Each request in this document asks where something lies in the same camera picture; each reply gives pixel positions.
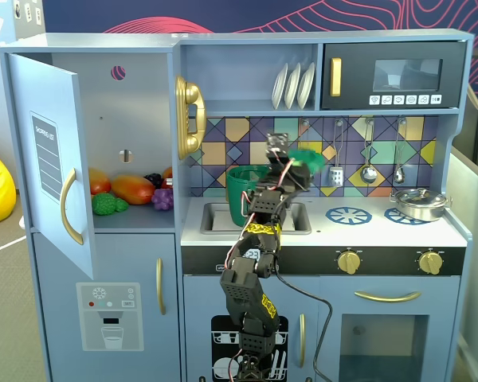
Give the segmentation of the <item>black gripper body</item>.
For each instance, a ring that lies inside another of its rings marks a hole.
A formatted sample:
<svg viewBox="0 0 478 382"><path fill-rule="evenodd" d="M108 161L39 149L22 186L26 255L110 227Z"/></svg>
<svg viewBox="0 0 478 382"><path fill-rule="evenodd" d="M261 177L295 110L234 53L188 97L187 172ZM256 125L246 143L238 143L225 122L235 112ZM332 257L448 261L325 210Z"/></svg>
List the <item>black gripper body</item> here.
<svg viewBox="0 0 478 382"><path fill-rule="evenodd" d="M288 170L292 166L293 159L285 153L267 153L268 172L258 181L258 192L268 190L290 193L293 191L293 183L288 180Z"/></svg>

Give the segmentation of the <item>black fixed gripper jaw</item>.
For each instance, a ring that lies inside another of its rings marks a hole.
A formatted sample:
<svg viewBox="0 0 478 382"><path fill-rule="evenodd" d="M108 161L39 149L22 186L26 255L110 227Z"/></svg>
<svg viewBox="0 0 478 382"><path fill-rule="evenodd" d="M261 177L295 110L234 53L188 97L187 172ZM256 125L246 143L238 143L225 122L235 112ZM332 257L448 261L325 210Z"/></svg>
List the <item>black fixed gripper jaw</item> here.
<svg viewBox="0 0 478 382"><path fill-rule="evenodd" d="M311 172L308 165L301 161L294 161L290 168L290 177L303 191L307 191L311 184Z"/></svg>

